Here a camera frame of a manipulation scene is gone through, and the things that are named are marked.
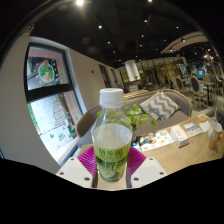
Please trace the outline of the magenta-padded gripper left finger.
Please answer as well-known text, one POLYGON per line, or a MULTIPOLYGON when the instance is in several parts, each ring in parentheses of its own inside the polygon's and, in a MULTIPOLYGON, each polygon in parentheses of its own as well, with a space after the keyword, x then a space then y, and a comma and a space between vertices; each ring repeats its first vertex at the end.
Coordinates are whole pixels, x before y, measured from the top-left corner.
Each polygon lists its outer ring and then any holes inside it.
POLYGON ((56 175, 84 188, 96 188, 98 172, 94 148, 89 147, 80 156, 68 159, 56 175))

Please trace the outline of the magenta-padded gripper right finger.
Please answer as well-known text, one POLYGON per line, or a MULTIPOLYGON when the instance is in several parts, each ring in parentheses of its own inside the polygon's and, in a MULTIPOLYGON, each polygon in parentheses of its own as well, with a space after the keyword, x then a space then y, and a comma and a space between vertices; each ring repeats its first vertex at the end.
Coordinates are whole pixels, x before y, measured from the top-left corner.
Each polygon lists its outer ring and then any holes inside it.
POLYGON ((136 148, 130 147, 126 169, 128 188, 143 187, 166 175, 166 171, 154 157, 146 157, 136 148))

